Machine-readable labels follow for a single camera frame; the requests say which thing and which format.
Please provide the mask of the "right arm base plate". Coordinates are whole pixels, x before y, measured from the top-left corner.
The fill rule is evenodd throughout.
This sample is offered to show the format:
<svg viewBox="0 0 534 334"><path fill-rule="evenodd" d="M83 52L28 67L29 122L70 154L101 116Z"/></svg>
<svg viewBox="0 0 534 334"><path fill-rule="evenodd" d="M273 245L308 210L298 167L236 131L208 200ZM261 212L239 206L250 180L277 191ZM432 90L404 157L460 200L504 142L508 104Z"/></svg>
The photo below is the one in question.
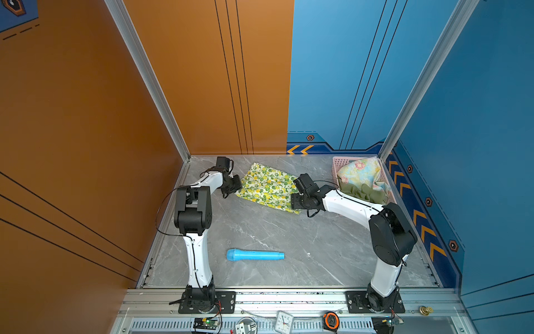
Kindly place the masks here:
<svg viewBox="0 0 534 334"><path fill-rule="evenodd" d="M345 297L348 311L352 314L406 312L399 288L388 297L383 297L378 292L367 291L347 291Z"/></svg>

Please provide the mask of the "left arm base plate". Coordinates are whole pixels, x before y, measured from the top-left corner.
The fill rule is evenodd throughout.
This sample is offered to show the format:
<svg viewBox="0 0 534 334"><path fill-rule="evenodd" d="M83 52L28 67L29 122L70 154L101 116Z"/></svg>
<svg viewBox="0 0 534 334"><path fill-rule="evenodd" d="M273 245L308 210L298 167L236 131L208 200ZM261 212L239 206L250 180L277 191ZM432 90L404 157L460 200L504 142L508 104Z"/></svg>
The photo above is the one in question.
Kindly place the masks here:
<svg viewBox="0 0 534 334"><path fill-rule="evenodd" d="M179 303L179 314L201 314L201 313L222 313L233 314L236 306L235 291L209 292L208 295L200 292L199 289L186 290L182 294Z"/></svg>

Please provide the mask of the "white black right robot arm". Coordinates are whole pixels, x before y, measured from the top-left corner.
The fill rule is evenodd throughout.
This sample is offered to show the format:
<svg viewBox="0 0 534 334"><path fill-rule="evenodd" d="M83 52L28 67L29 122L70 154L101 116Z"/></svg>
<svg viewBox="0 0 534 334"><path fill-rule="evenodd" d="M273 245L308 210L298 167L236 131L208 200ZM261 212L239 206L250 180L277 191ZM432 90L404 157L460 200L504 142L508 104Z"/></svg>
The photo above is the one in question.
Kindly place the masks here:
<svg viewBox="0 0 534 334"><path fill-rule="evenodd" d="M364 294L350 293L352 313L404 313L399 277L418 237L403 210L396 203L379 205L346 196L329 186L312 193L291 195L291 208L332 212L368 228L377 257L374 275Z"/></svg>

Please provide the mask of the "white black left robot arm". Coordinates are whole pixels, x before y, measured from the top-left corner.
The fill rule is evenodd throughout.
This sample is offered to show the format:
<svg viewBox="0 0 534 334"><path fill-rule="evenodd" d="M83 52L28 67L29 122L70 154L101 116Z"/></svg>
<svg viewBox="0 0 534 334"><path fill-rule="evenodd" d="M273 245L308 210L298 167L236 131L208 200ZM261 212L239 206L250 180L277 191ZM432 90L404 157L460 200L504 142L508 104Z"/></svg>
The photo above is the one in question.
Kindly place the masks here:
<svg viewBox="0 0 534 334"><path fill-rule="evenodd" d="M191 185L175 187L167 196L175 196L173 223L176 237L184 240L187 250L189 280L179 304L183 313L222 313L216 296L214 276L209 265L208 233L213 221L211 195L221 190L224 198L241 189L241 179L232 170L213 167Z"/></svg>

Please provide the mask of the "lemon print skirt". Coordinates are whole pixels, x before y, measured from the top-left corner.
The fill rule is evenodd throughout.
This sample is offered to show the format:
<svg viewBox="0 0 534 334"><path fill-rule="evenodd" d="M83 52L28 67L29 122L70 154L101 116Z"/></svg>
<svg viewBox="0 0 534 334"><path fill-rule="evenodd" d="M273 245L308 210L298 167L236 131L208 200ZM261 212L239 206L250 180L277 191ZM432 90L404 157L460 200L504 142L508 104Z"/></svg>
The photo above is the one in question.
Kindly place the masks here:
<svg viewBox="0 0 534 334"><path fill-rule="evenodd" d="M291 207L291 195L298 193L293 181L297 177L260 163L251 165L241 180L239 198L276 210L300 214Z"/></svg>

